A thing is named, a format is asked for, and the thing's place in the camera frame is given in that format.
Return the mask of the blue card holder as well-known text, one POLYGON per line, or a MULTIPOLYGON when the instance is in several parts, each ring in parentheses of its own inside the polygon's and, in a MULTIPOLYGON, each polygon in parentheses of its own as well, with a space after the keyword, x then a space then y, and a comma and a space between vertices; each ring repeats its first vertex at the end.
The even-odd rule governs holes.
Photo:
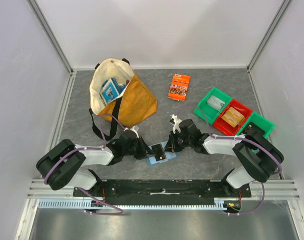
POLYGON ((146 158, 146 162, 149 167, 165 163, 179 157, 179 154, 176 152, 165 151, 166 143, 167 141, 163 141, 149 146, 151 150, 156 150, 157 152, 156 155, 151 155, 146 158))

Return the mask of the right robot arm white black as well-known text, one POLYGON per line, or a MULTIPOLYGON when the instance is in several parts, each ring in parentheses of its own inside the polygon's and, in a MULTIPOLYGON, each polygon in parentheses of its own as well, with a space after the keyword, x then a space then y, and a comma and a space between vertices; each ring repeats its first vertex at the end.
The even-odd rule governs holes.
POLYGON ((193 120, 181 120, 176 115, 170 120, 173 130, 169 133, 166 152, 178 153, 186 147, 198 154, 235 156, 241 167, 233 169, 221 184, 221 191, 227 197, 234 196, 239 188, 253 181, 266 182, 273 174, 282 171, 283 154, 254 125, 241 135, 221 136, 202 133, 193 120))

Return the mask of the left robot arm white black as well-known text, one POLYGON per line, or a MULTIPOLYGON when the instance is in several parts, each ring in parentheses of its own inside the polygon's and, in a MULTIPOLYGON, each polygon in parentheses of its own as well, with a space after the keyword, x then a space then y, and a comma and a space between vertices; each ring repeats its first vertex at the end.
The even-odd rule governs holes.
POLYGON ((36 163, 36 169, 44 178, 44 184, 54 191, 81 187, 94 197, 100 194, 102 185, 94 171, 86 167, 112 166, 125 156, 141 160, 152 155, 153 150, 135 128, 126 128, 119 138, 98 147, 81 146, 64 139, 36 163))

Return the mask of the silver cards in bin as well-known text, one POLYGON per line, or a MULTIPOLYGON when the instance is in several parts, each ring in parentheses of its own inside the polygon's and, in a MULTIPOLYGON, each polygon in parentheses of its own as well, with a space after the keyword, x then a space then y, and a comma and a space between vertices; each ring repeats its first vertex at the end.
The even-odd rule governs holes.
POLYGON ((218 97, 211 95, 207 100, 207 104, 216 110, 220 110, 224 107, 225 102, 219 99, 218 97))

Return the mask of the gold cards in bin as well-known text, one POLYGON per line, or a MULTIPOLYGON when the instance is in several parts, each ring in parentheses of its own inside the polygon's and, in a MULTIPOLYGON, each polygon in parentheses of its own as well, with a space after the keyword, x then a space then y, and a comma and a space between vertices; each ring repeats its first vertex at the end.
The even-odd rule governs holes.
POLYGON ((244 115, 235 108, 230 107, 221 118, 234 128, 241 124, 241 122, 244 120, 244 115))

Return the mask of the black cards in bin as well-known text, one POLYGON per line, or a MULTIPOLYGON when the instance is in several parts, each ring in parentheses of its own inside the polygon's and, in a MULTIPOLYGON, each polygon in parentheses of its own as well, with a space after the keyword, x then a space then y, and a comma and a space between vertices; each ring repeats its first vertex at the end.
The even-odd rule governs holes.
POLYGON ((250 122, 242 131, 243 134, 248 135, 248 134, 253 134, 257 131, 259 131, 260 128, 255 125, 254 123, 250 122))

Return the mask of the tan tote bag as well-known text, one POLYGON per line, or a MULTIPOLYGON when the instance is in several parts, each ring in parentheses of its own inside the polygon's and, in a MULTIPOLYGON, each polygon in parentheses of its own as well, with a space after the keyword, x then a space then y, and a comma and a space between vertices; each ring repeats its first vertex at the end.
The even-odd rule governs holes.
POLYGON ((157 112, 157 99, 139 80, 125 58, 108 58, 95 66, 95 72, 89 87, 90 116, 102 117, 111 122, 110 133, 101 133, 92 120, 92 130, 101 139, 111 140, 117 131, 117 124, 132 127, 157 112), (100 97, 102 84, 115 78, 119 84, 125 84, 122 93, 107 105, 100 97))

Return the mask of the green bin far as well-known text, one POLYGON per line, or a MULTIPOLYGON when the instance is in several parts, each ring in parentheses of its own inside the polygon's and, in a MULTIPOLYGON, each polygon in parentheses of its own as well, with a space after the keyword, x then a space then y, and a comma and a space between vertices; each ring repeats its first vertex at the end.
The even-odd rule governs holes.
POLYGON ((208 123, 212 125, 231 100, 232 97, 218 88, 213 87, 197 104, 194 113, 203 120, 207 120, 208 123))

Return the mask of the red bin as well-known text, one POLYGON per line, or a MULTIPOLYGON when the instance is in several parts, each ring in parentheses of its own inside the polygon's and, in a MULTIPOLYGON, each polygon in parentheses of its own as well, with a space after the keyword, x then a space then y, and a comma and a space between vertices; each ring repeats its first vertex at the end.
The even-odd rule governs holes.
POLYGON ((234 136, 248 120, 253 110, 232 99, 212 126, 227 136, 234 136))

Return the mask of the orange screw box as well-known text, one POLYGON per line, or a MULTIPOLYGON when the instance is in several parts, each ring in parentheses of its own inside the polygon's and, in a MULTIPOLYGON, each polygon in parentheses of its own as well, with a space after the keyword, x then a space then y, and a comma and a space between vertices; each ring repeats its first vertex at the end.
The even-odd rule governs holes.
POLYGON ((189 83, 190 83, 190 76, 174 74, 168 92, 168 98, 175 101, 185 101, 189 83))

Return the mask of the blue box in bag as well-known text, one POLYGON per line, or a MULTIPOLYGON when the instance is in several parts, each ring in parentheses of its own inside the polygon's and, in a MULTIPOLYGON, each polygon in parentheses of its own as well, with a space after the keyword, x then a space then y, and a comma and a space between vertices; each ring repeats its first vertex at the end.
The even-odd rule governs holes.
POLYGON ((115 78, 106 80, 101 87, 100 97, 102 98, 104 105, 107 105, 112 100, 117 98, 125 89, 124 83, 118 83, 115 78))

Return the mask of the green bin near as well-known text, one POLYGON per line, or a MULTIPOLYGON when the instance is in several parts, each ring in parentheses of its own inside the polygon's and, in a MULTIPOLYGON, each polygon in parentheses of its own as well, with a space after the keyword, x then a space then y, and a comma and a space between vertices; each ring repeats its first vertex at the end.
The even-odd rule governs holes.
POLYGON ((250 117, 245 121, 244 125, 240 128, 240 130, 237 132, 237 135, 240 135, 244 132, 244 130, 249 126, 249 125, 256 125, 260 129, 264 131, 264 138, 268 138, 270 133, 273 131, 275 124, 272 123, 271 121, 267 120, 263 116, 261 116, 257 112, 253 112, 250 117))

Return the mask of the left aluminium frame post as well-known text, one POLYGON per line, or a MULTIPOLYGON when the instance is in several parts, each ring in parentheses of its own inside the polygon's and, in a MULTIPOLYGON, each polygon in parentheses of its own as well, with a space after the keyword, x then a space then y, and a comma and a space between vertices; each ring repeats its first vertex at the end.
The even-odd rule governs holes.
POLYGON ((70 65, 69 61, 67 60, 66 55, 64 54, 57 38, 54 35, 54 32, 52 31, 48 21, 46 20, 46 17, 44 13, 42 12, 38 2, 36 0, 26 0, 28 5, 30 6, 31 10, 33 11, 35 17, 37 18, 39 24, 41 25, 43 31, 45 32, 45 35, 47 36, 48 40, 50 41, 52 47, 54 48, 54 51, 58 55, 59 59, 61 60, 64 68, 67 70, 67 72, 71 75, 74 70, 72 66, 70 65))

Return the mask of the aluminium frame post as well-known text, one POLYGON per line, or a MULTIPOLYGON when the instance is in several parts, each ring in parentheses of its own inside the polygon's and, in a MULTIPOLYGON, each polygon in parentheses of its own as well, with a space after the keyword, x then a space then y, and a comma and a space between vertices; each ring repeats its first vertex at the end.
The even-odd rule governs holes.
POLYGON ((52 47, 54 48, 54 51, 58 55, 59 59, 61 60, 64 68, 67 70, 67 72, 71 75, 74 70, 72 66, 70 65, 69 61, 67 60, 66 55, 64 54, 57 38, 54 35, 54 32, 52 31, 48 21, 46 20, 46 17, 44 13, 42 12, 38 2, 36 0, 26 0, 28 5, 30 6, 31 10, 33 11, 35 17, 37 18, 39 24, 41 25, 43 31, 45 32, 45 35, 47 36, 48 40, 50 41, 52 47))
POLYGON ((292 3, 292 0, 283 0, 274 15, 271 23, 269 24, 262 40, 260 41, 257 49, 254 52, 254 55, 252 56, 249 64, 247 65, 246 69, 247 72, 250 73, 252 69, 254 68, 256 62, 258 61, 259 57, 263 53, 264 49, 266 48, 269 40, 271 39, 274 31, 278 27, 279 23, 281 22, 283 16, 285 15, 287 9, 289 8, 290 4, 292 3))

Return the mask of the right aluminium frame post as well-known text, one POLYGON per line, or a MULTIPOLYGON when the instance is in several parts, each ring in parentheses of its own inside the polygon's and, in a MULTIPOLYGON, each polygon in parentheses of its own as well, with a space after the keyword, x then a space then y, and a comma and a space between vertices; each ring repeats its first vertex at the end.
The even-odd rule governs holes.
POLYGON ((278 27, 279 23, 281 22, 283 16, 285 15, 287 9, 289 8, 290 4, 292 3, 292 0, 283 0, 274 15, 271 23, 269 24, 262 40, 260 41, 257 49, 254 52, 254 55, 252 56, 249 64, 247 65, 246 69, 247 72, 250 73, 252 69, 254 68, 256 62, 258 61, 259 57, 263 53, 264 49, 266 48, 269 40, 271 39, 274 31, 278 27))

